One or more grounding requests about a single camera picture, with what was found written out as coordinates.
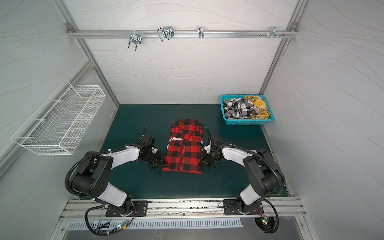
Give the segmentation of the red black plaid shirt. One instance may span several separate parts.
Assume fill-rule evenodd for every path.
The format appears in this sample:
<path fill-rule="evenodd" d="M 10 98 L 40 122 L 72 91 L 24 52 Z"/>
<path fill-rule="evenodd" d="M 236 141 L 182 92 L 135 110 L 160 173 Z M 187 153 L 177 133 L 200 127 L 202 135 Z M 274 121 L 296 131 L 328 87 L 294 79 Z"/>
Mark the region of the red black plaid shirt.
<path fill-rule="evenodd" d="M 204 127 L 195 119 L 180 119 L 172 124 L 165 156 L 166 172 L 203 173 Z"/>

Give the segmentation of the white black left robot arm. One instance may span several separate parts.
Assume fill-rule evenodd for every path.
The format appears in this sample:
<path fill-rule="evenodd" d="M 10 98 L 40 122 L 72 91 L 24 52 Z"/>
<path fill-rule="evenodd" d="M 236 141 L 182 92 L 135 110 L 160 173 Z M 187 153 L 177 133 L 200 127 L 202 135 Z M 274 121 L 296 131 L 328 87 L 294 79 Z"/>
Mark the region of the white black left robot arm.
<path fill-rule="evenodd" d="M 154 147 L 154 143 L 155 138 L 142 135 L 139 142 L 133 145 L 104 152 L 87 152 L 68 171 L 65 178 L 67 191 L 105 205 L 129 208 L 131 197 L 109 182 L 111 171 L 135 161 L 148 164 L 150 169 L 160 167 L 163 155 Z"/>

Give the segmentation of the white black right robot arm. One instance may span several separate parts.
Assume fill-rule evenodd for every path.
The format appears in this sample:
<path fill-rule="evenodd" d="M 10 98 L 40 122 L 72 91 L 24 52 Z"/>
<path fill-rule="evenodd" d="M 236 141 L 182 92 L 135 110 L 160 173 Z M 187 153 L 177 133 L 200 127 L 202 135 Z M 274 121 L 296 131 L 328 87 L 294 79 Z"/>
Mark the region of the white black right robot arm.
<path fill-rule="evenodd" d="M 220 160 L 234 162 L 245 168 L 250 184 L 237 197 L 238 208 L 249 207 L 269 197 L 279 197 L 285 188 L 285 177 L 272 154 L 266 150 L 248 150 L 233 143 L 224 143 L 207 133 L 202 165 L 215 167 Z"/>

